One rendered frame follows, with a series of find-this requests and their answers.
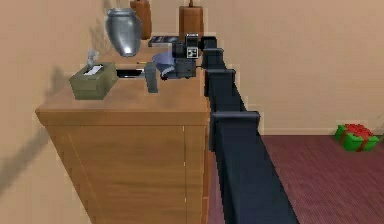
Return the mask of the brown leather block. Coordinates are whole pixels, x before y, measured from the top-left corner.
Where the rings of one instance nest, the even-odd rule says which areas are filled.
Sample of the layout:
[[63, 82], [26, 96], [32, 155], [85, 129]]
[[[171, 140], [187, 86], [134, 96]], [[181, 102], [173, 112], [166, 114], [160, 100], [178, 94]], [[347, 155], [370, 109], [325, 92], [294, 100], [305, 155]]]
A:
[[202, 6], [189, 0], [187, 6], [179, 7], [179, 39], [184, 40], [187, 34], [197, 34], [198, 38], [204, 35], [204, 10]]
[[131, 0], [130, 7], [136, 12], [142, 23], [142, 40], [151, 38], [152, 20], [149, 0]]

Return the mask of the grey upright slab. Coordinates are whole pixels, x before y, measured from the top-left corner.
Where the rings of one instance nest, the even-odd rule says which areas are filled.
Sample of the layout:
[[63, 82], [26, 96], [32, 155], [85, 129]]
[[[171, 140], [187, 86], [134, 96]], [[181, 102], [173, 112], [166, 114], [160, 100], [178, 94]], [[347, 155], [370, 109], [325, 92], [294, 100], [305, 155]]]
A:
[[145, 79], [149, 93], [157, 93], [156, 63], [148, 62], [144, 67]]

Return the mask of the silver vase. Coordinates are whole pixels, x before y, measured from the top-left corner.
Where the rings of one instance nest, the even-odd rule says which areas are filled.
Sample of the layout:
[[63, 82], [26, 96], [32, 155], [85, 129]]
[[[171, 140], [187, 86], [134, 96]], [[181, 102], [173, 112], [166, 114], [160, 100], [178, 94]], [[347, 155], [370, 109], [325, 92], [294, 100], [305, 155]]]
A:
[[142, 23], [131, 8], [112, 8], [107, 12], [105, 29], [110, 43], [123, 57], [133, 57], [141, 45]]

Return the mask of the black flat rectangle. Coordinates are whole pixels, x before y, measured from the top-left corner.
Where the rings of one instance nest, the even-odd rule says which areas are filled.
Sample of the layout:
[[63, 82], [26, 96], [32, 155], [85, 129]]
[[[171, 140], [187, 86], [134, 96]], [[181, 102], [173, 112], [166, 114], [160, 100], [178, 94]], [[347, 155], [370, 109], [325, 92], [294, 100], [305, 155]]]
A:
[[123, 79], [145, 77], [143, 69], [118, 69], [116, 73], [119, 78]]

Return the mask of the blue bowl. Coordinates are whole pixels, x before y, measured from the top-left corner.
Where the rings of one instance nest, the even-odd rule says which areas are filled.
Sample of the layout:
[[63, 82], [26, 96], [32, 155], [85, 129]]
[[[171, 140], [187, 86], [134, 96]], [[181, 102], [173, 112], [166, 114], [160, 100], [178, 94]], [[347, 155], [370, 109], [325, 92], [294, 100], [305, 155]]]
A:
[[162, 80], [178, 79], [175, 59], [172, 57], [171, 51], [161, 52], [154, 55], [152, 61], [156, 64], [156, 68], [159, 70], [160, 78]]

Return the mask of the wooden cabinet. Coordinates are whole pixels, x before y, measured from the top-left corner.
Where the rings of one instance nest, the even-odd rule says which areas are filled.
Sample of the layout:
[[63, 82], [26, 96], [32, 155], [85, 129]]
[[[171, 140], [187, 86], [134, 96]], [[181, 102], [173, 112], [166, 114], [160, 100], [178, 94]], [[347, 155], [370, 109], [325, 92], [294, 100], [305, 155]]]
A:
[[102, 100], [70, 87], [37, 108], [92, 224], [207, 224], [204, 78], [123, 78]]

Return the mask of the green tissue box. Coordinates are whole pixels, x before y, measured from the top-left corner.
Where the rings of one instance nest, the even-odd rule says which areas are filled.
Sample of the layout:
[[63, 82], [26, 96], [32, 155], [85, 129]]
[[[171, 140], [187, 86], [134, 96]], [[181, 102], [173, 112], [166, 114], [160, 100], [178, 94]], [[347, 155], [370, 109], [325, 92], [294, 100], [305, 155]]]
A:
[[98, 52], [89, 50], [86, 66], [70, 79], [76, 100], [103, 100], [118, 80], [113, 62], [98, 62]]

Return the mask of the dark flat book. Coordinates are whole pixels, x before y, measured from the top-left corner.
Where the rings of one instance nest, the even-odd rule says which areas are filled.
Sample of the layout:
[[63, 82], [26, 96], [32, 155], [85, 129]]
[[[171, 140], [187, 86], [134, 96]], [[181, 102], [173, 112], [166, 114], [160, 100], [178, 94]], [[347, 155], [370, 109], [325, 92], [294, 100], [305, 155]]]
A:
[[149, 42], [149, 47], [171, 47], [174, 42], [178, 42], [178, 36], [153, 36]]

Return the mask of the green gift box red ribbon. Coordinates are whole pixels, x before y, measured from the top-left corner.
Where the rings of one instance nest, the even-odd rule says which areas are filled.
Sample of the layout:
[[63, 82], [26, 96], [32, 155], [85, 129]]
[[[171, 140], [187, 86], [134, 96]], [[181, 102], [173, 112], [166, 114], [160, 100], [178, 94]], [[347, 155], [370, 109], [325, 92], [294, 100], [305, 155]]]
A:
[[351, 152], [371, 151], [379, 142], [379, 138], [362, 124], [339, 125], [334, 137], [346, 151]]

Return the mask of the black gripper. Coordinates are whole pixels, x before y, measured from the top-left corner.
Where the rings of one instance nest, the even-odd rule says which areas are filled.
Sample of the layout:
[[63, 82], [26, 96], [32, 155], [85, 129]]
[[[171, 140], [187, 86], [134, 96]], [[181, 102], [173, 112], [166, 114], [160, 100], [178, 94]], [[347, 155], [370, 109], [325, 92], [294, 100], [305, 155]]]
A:
[[[187, 47], [183, 42], [172, 44], [175, 73], [178, 78], [189, 79], [196, 76], [197, 48]], [[136, 64], [155, 64], [155, 62], [136, 62]]]

